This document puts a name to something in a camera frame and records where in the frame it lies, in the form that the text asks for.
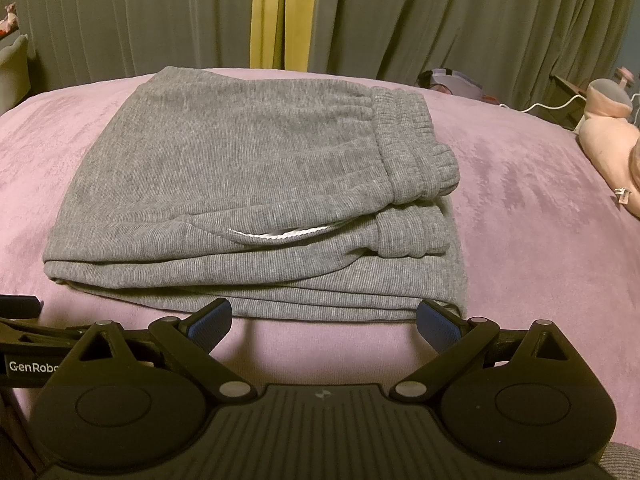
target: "silver screw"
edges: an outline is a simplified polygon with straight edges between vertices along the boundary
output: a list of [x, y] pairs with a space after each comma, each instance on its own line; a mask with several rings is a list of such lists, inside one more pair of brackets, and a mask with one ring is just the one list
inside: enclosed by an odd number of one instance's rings
[[228, 381], [220, 385], [220, 393], [225, 397], [242, 397], [250, 391], [251, 386], [244, 381]]
[[396, 384], [396, 393], [403, 397], [420, 397], [427, 392], [427, 387], [418, 381], [403, 381]]

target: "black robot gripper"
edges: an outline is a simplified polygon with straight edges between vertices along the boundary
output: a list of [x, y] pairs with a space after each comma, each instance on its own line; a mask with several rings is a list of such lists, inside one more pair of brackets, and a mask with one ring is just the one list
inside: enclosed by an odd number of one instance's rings
[[[19, 317], [24, 298], [0, 296], [0, 316]], [[0, 319], [0, 385], [42, 388], [30, 422], [52, 465], [39, 478], [611, 479], [597, 463], [613, 402], [551, 321], [501, 330], [423, 301], [417, 331], [438, 355], [388, 395], [378, 384], [258, 394], [209, 355], [231, 322], [224, 299], [146, 330]]]

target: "folded clothing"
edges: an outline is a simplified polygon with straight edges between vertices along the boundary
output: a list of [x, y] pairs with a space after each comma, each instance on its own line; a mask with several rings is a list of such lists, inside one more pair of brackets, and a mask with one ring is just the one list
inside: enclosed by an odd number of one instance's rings
[[446, 198], [459, 177], [415, 92], [167, 67], [86, 154], [45, 272], [172, 310], [224, 293], [251, 317], [410, 319], [423, 297], [461, 308]]

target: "bed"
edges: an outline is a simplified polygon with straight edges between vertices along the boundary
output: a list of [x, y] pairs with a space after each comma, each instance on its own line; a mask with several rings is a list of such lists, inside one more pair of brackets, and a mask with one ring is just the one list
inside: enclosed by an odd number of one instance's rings
[[[165, 315], [56, 285], [42, 270], [47, 232], [83, 155], [149, 78], [46, 92], [0, 117], [0, 292], [40, 298], [42, 324], [113, 319], [124, 328], [145, 328]], [[438, 140], [452, 147], [460, 164], [451, 199], [468, 274], [468, 316], [518, 329], [553, 320], [613, 398], [613, 440], [640, 447], [640, 222], [617, 206], [572, 132], [515, 110], [413, 90], [424, 95]], [[412, 323], [236, 318], [213, 355], [257, 386], [382, 382], [388, 388], [435, 352]], [[37, 392], [14, 394], [28, 428]]]

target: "stuffed animal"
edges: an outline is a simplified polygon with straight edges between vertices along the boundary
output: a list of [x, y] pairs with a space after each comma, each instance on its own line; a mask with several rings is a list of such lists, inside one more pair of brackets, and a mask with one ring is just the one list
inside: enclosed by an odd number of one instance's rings
[[587, 87], [578, 141], [596, 170], [618, 197], [618, 203], [640, 218], [640, 130], [630, 124], [633, 105], [611, 79]]
[[7, 5], [4, 10], [6, 10], [6, 17], [0, 20], [0, 38], [8, 36], [15, 30], [18, 30], [18, 16], [15, 13], [15, 2]]

